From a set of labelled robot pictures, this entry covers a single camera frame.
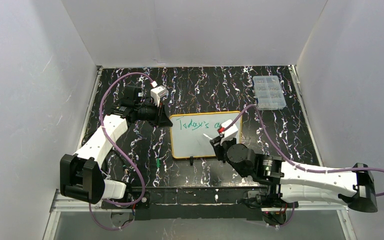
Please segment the yellow framed whiteboard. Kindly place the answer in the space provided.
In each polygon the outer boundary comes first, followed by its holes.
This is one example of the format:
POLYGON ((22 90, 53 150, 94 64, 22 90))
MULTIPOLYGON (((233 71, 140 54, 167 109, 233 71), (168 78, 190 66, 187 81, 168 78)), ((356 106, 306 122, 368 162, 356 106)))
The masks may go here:
POLYGON ((227 120, 234 120, 239 111, 174 114, 170 116, 171 152, 175 159, 210 158, 215 156, 210 139, 219 135, 218 128, 227 120))

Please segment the green marker cap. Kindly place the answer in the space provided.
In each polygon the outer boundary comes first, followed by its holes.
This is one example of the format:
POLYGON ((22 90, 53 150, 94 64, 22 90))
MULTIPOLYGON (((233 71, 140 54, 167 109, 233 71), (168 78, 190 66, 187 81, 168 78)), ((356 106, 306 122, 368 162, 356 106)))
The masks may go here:
POLYGON ((157 159, 156 159, 156 167, 157 167, 157 169, 159 169, 159 168, 160 168, 160 166, 161 166, 161 162, 160 162, 160 159, 159 159, 159 158, 157 158, 157 159))

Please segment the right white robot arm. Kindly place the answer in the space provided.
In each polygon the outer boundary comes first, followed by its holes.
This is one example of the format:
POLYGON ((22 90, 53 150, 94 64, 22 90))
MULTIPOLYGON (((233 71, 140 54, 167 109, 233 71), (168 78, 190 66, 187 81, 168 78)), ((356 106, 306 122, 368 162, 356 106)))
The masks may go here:
POLYGON ((336 203, 362 213, 378 211, 374 179, 368 166, 328 168, 289 163, 279 156, 259 154, 235 138, 209 141, 217 160, 228 163, 243 178, 270 187, 265 202, 336 203))

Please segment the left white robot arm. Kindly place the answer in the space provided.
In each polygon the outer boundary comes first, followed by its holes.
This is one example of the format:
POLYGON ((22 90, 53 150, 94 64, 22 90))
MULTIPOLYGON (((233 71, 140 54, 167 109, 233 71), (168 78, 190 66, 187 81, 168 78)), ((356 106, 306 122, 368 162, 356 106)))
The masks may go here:
POLYGON ((166 87, 153 84, 149 96, 138 86, 127 86, 120 100, 103 116, 100 126, 88 141, 73 154, 60 160, 60 192, 63 196, 96 204, 101 200, 121 200, 128 185, 105 179, 102 165, 116 141, 136 121, 147 121, 152 127, 172 127, 163 104, 166 87))

